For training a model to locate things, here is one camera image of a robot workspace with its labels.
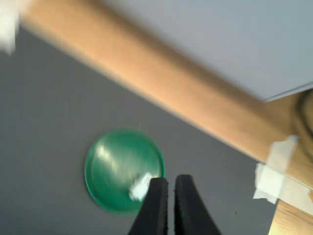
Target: white tissue piece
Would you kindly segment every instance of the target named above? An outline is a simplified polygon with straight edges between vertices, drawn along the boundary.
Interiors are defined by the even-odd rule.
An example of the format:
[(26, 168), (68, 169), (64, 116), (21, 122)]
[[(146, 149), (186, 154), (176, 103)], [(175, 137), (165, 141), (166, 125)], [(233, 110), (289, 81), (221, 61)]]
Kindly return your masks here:
[(280, 196), (280, 191), (283, 188), (284, 181), (284, 174), (281, 174), (265, 165), (261, 173), (257, 188), (278, 198)]
[(136, 179), (129, 189), (129, 197), (133, 201), (142, 201), (148, 192), (151, 179), (152, 175), (149, 172)]
[(277, 197), (274, 197), (270, 194), (268, 194), (267, 192), (263, 192), (262, 190), (258, 189), (258, 184), (259, 184), (259, 181), (260, 181), (260, 178), (261, 178), (261, 173), (263, 171), (263, 168), (264, 168), (264, 165), (262, 163), (258, 163), (256, 165), (256, 168), (255, 168), (255, 192), (254, 192), (254, 195), (253, 195), (253, 199), (260, 199), (260, 198), (265, 198), (267, 199), (269, 202), (271, 202), (272, 204), (276, 204), (277, 202)]

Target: white wall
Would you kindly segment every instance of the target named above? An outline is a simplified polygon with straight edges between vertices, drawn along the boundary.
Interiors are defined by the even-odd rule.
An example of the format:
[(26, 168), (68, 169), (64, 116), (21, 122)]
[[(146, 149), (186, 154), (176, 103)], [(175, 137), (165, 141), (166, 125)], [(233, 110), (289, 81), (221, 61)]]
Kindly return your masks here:
[(313, 87), (312, 0), (110, 0), (260, 99)]

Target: gray fabric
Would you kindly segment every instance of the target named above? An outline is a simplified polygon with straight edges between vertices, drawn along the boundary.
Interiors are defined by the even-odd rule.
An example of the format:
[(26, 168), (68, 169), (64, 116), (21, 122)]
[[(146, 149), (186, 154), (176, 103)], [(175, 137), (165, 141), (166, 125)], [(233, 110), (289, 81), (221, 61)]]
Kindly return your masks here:
[(83, 168), (100, 134), (139, 125), (165, 158), (169, 234), (175, 177), (182, 173), (193, 175), (224, 235), (268, 233), (276, 206), (252, 199), (255, 160), (23, 29), (14, 54), (0, 54), (0, 75), (1, 234), (126, 234), (136, 215), (100, 209)]

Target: green plastic lid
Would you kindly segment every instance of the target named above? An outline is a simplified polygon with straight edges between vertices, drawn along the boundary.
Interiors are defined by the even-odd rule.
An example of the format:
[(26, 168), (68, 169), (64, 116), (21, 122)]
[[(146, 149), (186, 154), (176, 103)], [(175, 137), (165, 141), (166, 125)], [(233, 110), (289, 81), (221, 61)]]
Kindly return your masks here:
[(142, 202), (129, 198), (129, 188), (140, 175), (165, 177), (162, 154), (147, 136), (119, 129), (100, 136), (85, 162), (85, 180), (94, 201), (112, 212), (136, 212)]

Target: white tape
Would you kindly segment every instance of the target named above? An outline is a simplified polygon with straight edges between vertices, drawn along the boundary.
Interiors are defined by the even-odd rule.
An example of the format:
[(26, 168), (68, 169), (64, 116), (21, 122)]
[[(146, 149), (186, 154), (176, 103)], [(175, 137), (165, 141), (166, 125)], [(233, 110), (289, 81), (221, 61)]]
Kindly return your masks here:
[(269, 155), (266, 162), (267, 165), (274, 170), (284, 173), (289, 166), (290, 159), (297, 144), (297, 135), (289, 136), (285, 141), (272, 143), (269, 148)]
[(275, 204), (283, 188), (284, 181), (284, 174), (267, 165), (258, 163), (255, 169), (256, 190), (253, 199), (266, 198), (269, 202)]
[(258, 163), (256, 166), (253, 199), (265, 198), (275, 204), (279, 198), (313, 215), (313, 199), (310, 197), (313, 191), (284, 174), (297, 141), (298, 137), (293, 135), (271, 145), (266, 164)]
[(280, 199), (313, 215), (312, 191), (293, 179), (286, 178)]

